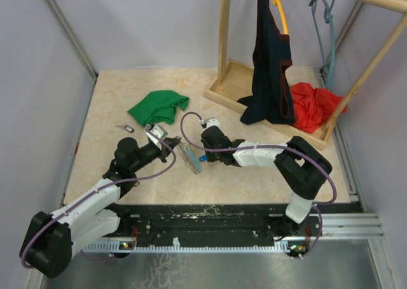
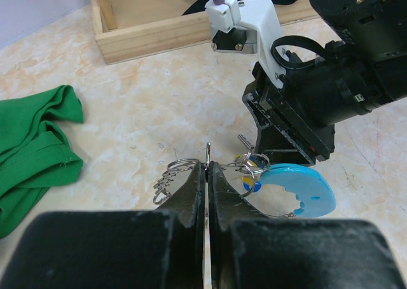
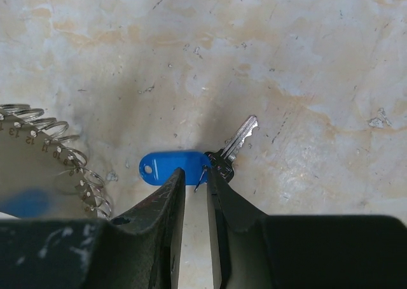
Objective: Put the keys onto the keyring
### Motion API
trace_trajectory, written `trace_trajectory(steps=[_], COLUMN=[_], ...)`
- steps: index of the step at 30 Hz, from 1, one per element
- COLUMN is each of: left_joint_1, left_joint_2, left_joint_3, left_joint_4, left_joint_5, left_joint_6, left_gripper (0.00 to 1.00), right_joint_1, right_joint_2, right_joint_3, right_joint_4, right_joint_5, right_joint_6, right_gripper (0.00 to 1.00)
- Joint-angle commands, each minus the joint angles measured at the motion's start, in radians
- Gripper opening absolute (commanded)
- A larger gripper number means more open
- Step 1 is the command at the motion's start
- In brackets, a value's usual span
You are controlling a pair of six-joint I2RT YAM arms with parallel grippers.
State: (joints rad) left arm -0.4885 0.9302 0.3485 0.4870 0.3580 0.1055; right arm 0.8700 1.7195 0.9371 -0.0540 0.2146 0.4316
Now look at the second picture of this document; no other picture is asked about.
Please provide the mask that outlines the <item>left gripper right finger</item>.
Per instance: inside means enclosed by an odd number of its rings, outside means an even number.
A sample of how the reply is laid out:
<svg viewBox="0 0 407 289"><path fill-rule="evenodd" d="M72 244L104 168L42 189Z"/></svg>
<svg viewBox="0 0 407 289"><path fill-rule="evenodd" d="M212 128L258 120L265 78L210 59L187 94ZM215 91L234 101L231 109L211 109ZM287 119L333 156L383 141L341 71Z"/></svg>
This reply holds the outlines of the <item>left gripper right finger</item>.
<svg viewBox="0 0 407 289"><path fill-rule="evenodd" d="M386 239L364 220L269 218L208 168L213 288L405 288Z"/></svg>

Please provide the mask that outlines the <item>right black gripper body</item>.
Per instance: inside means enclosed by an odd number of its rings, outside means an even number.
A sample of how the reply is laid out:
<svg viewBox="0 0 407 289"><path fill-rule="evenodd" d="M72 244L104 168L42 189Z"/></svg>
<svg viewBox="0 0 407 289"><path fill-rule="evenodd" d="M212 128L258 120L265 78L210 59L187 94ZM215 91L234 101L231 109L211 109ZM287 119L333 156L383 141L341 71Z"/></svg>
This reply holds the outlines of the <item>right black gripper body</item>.
<svg viewBox="0 0 407 289"><path fill-rule="evenodd" d="M242 101L257 127L254 152L272 162L322 162L335 150L335 127L319 128L302 113L294 98L277 89L260 63L254 81L246 86Z"/></svg>

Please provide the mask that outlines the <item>yellow key tag with key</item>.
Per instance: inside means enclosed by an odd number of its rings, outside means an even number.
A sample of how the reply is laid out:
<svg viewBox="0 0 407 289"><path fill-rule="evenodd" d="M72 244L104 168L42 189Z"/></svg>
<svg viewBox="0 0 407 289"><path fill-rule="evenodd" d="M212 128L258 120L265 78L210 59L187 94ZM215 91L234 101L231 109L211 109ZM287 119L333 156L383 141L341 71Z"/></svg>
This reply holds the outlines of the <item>yellow key tag with key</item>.
<svg viewBox="0 0 407 289"><path fill-rule="evenodd" d="M258 153L254 153L254 156L256 157L255 163L257 163L257 165L263 166L264 167L264 171L263 173L267 172L268 167L270 165L270 161L268 159L268 157L266 155L262 155L262 154L258 154ZM237 171L243 174L244 176L248 176L249 174L251 174L251 177L253 178L253 170L251 170L248 166L246 166L245 164L242 163L238 163L235 161L233 161L232 163L233 166L237 166Z"/></svg>

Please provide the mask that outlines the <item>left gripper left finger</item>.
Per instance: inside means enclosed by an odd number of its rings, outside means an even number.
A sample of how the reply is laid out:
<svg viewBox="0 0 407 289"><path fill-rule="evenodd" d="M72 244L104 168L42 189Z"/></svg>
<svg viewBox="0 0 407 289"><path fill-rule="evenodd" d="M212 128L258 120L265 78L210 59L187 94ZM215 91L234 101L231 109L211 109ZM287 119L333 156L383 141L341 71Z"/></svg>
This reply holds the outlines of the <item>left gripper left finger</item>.
<svg viewBox="0 0 407 289"><path fill-rule="evenodd" d="M2 288L202 288L205 170L169 169L176 191L142 211L55 211L26 228Z"/></svg>

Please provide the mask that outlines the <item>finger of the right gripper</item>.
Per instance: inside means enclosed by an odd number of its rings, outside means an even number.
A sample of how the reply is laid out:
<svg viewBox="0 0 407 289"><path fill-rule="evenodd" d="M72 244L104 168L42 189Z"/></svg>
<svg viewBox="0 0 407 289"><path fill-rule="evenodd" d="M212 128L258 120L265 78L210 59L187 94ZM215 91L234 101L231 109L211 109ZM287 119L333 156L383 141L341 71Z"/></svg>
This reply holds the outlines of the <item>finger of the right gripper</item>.
<svg viewBox="0 0 407 289"><path fill-rule="evenodd" d="M273 164L290 163L314 166L316 157L295 129L278 111L265 110L254 101L246 101L256 127L255 152L266 155Z"/></svg>

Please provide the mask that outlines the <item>blue key tag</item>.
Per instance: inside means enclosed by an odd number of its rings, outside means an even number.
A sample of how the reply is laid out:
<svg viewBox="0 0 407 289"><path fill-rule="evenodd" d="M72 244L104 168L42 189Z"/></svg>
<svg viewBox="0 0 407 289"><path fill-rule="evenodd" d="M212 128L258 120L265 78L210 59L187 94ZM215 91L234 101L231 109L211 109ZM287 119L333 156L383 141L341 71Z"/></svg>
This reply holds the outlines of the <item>blue key tag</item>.
<svg viewBox="0 0 407 289"><path fill-rule="evenodd" d="M235 161L238 163L245 164L251 170L253 170L253 178L251 177L251 174L242 177L243 187L247 190L248 194L252 194L258 192L261 188L261 182L259 181L259 177L263 173L264 167L257 165L257 163L255 163L256 157L254 156L254 146L246 139L246 137L242 134L238 134L237 137L242 142L242 144L249 150L245 154L237 155L235 157Z"/></svg>

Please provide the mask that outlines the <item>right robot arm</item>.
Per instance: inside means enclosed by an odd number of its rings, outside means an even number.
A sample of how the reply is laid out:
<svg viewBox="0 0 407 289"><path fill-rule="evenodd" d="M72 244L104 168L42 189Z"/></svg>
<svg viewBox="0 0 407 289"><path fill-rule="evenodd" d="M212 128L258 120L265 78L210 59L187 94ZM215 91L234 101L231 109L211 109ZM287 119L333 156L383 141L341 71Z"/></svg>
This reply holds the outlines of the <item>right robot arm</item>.
<svg viewBox="0 0 407 289"><path fill-rule="evenodd" d="M335 149L335 124L406 97L406 0L310 0L338 35L320 45L284 36L266 45L283 70L256 64L243 102L256 153L312 166Z"/></svg>

